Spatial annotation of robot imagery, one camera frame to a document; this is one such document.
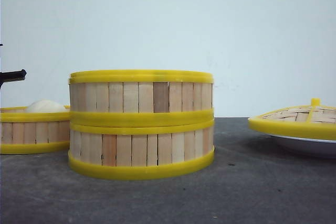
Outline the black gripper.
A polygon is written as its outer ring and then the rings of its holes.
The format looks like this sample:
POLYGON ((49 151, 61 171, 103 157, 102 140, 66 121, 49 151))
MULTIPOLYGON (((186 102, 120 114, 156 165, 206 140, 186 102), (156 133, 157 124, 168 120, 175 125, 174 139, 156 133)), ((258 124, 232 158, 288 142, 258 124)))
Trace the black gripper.
POLYGON ((27 72, 25 69, 20 71, 0 72, 0 88, 7 82, 23 81, 25 80, 26 75, 27 72))

